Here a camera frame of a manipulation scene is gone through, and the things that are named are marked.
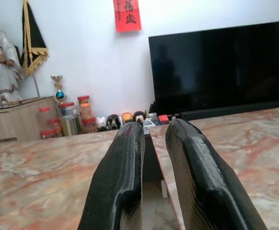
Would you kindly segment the white small figurine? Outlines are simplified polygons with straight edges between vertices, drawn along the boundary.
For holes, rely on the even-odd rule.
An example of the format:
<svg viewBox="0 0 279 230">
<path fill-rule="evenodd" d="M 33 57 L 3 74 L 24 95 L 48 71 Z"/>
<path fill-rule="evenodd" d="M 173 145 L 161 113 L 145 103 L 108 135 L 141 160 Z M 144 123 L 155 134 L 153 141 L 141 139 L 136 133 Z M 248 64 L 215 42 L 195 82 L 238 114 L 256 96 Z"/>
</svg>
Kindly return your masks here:
<svg viewBox="0 0 279 230">
<path fill-rule="evenodd" d="M 105 116 L 98 116 L 96 118 L 96 125 L 99 131 L 105 131 L 107 129 L 107 118 Z"/>
</svg>

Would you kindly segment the large red-lidded plastic jar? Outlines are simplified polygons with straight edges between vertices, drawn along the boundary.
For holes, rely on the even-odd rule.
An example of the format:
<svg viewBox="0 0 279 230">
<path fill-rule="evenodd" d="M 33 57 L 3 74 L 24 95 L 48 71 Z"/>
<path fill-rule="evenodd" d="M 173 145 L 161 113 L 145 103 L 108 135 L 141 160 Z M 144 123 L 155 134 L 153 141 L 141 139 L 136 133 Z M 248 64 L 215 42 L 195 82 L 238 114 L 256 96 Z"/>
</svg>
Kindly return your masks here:
<svg viewBox="0 0 279 230">
<path fill-rule="evenodd" d="M 62 103 L 59 105 L 61 116 L 77 116 L 78 110 L 74 102 Z"/>
</svg>

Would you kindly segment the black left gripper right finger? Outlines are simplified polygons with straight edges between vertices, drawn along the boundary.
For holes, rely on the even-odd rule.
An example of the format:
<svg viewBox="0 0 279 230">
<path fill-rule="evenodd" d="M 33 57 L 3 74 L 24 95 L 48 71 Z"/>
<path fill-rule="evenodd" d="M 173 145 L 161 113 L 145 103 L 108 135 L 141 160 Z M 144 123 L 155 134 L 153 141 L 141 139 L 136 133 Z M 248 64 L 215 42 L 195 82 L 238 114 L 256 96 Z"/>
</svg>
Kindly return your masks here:
<svg viewBox="0 0 279 230">
<path fill-rule="evenodd" d="M 165 134 L 186 230 L 267 230 L 234 170 L 193 124 Z"/>
</svg>

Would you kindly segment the black round-eared figurine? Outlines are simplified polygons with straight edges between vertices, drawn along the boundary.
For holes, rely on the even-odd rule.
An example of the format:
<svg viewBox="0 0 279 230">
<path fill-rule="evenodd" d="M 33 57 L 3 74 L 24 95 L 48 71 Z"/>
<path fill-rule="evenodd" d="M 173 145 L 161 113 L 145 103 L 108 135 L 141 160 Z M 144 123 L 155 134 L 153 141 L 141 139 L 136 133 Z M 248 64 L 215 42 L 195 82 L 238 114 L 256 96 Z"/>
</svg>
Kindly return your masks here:
<svg viewBox="0 0 279 230">
<path fill-rule="evenodd" d="M 146 119 L 146 115 L 143 111 L 136 111 L 133 115 L 133 121 L 142 123 Z"/>
</svg>

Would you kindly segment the black and white figurine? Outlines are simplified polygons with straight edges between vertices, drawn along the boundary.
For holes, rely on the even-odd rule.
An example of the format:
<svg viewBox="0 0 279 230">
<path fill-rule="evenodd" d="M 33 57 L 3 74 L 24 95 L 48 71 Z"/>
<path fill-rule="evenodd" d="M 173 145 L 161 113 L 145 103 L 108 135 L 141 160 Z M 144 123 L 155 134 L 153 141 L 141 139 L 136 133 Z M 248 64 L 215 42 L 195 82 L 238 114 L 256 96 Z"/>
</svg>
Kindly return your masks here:
<svg viewBox="0 0 279 230">
<path fill-rule="evenodd" d="M 117 129 L 120 129 L 120 127 L 121 127 L 121 122 L 119 120 L 118 115 L 112 114 L 112 115 L 108 116 L 107 124 L 106 124 L 106 128 L 108 130 L 117 130 Z"/>
</svg>

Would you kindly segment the orange-filled red-lidded jar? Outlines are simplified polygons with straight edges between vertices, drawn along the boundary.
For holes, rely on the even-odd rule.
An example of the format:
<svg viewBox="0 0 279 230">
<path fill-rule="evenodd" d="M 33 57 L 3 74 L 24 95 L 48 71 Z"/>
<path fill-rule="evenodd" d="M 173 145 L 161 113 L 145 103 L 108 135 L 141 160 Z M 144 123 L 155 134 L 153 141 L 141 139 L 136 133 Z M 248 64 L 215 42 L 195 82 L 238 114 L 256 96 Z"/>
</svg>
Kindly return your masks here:
<svg viewBox="0 0 279 230">
<path fill-rule="evenodd" d="M 82 125 L 84 133 L 95 133 L 98 131 L 95 117 L 83 119 Z"/>
</svg>

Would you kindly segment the clear red-lidded plastic jar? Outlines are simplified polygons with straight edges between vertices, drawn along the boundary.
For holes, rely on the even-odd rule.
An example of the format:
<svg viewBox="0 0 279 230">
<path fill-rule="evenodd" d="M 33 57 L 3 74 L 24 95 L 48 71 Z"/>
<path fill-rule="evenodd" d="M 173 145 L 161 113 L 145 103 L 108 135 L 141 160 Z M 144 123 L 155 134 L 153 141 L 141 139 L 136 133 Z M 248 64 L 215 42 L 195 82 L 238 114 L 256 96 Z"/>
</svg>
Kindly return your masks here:
<svg viewBox="0 0 279 230">
<path fill-rule="evenodd" d="M 51 119 L 50 107 L 40 107 L 38 113 L 38 122 L 41 131 L 50 129 L 50 124 L 49 124 L 50 119 Z"/>
</svg>

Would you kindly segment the small red-lidded jar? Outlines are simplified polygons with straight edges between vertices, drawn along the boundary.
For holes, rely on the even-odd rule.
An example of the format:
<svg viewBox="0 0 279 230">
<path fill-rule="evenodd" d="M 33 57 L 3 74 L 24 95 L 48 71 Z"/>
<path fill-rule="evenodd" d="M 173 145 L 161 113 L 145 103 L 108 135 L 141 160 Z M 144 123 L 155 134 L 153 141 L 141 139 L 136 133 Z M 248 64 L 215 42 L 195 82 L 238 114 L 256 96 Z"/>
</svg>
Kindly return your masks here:
<svg viewBox="0 0 279 230">
<path fill-rule="evenodd" d="M 41 129 L 42 139 L 59 138 L 63 136 L 62 126 L 58 117 L 46 121 L 45 126 Z"/>
</svg>

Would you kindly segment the black flag with gold fringe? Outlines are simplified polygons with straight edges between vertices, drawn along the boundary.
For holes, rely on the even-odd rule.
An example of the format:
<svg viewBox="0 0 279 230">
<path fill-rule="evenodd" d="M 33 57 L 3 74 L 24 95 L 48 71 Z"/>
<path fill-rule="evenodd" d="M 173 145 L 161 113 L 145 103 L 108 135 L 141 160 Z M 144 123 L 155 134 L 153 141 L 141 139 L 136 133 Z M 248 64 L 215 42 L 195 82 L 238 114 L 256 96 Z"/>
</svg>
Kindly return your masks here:
<svg viewBox="0 0 279 230">
<path fill-rule="evenodd" d="M 29 0 L 23 0 L 22 29 L 23 52 L 20 58 L 20 64 L 26 76 L 33 77 L 37 96 L 40 97 L 35 72 L 46 62 L 48 49 L 36 23 Z"/>
</svg>

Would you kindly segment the gold trophy with blue ball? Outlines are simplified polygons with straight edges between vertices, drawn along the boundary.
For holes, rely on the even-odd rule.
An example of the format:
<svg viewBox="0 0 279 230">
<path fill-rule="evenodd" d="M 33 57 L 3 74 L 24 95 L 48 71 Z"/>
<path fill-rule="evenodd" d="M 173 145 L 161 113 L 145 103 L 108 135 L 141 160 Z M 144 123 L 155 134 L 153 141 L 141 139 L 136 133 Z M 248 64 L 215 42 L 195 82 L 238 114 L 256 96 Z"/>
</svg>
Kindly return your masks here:
<svg viewBox="0 0 279 230">
<path fill-rule="evenodd" d="M 67 99 L 65 93 L 62 90 L 63 89 L 63 84 L 62 84 L 63 76 L 62 75 L 58 75 L 58 76 L 50 76 L 50 77 L 54 81 L 54 87 L 56 89 L 56 93 L 54 95 L 54 100 L 58 104 L 62 104 Z"/>
</svg>

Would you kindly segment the red paper banner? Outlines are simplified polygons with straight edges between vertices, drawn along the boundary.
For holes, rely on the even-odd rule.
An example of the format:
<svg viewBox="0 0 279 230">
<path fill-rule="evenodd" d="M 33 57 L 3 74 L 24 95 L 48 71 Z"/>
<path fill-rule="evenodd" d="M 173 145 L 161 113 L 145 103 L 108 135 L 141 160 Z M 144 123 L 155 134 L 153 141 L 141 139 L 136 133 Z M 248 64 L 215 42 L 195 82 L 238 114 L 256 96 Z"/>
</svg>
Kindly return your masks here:
<svg viewBox="0 0 279 230">
<path fill-rule="evenodd" d="M 113 0 L 116 31 L 118 33 L 141 30 L 138 0 Z"/>
</svg>

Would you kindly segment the tall red-lidded snack jar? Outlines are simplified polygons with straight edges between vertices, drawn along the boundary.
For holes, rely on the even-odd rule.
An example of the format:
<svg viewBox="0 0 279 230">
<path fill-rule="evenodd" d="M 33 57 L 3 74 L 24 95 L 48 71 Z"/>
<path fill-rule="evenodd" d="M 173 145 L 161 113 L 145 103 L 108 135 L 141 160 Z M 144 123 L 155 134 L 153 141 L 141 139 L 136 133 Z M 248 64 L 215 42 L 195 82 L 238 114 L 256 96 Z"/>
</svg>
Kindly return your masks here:
<svg viewBox="0 0 279 230">
<path fill-rule="evenodd" d="M 78 98 L 80 114 L 83 119 L 90 119 L 93 117 L 92 108 L 90 104 L 90 97 L 88 95 L 79 96 Z"/>
</svg>

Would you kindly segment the marble pattern folding table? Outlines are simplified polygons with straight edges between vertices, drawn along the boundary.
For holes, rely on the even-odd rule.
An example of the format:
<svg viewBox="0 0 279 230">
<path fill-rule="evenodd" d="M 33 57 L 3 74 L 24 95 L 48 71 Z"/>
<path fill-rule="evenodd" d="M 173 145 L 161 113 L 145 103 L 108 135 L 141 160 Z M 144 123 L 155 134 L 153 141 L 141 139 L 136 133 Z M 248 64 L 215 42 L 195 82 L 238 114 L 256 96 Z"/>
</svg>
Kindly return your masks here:
<svg viewBox="0 0 279 230">
<path fill-rule="evenodd" d="M 210 141 L 217 153 L 234 170 L 267 230 L 279 230 L 279 108 L 188 121 Z M 159 230 L 173 224 L 186 230 L 178 200 L 173 166 L 166 148 L 169 124 L 150 130 L 163 173 L 165 190 L 171 203 L 162 211 Z"/>
<path fill-rule="evenodd" d="M 77 230 L 115 131 L 0 143 L 0 230 Z"/>
</svg>

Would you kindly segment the light wooden cabinet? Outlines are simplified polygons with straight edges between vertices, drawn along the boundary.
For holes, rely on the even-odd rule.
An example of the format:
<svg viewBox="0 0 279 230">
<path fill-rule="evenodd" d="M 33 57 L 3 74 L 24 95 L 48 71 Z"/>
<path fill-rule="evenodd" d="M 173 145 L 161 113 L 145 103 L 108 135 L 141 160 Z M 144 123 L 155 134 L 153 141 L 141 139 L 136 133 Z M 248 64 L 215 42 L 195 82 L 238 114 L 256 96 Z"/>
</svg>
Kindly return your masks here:
<svg viewBox="0 0 279 230">
<path fill-rule="evenodd" d="M 38 121 L 40 107 L 49 107 L 50 114 L 58 116 L 53 97 L 35 98 L 8 107 L 0 106 L 0 141 L 15 139 L 19 142 L 41 139 Z"/>
</svg>

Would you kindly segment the white robed statue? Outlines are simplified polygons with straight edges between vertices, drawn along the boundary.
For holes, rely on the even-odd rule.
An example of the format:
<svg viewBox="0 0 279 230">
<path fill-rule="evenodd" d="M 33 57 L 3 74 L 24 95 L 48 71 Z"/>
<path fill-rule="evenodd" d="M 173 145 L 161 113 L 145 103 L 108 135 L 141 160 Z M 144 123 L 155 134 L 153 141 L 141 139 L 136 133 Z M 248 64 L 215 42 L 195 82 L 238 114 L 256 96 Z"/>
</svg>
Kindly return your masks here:
<svg viewBox="0 0 279 230">
<path fill-rule="evenodd" d="M 0 29 L 0 105 L 20 103 L 18 82 L 24 78 L 16 47 Z"/>
</svg>

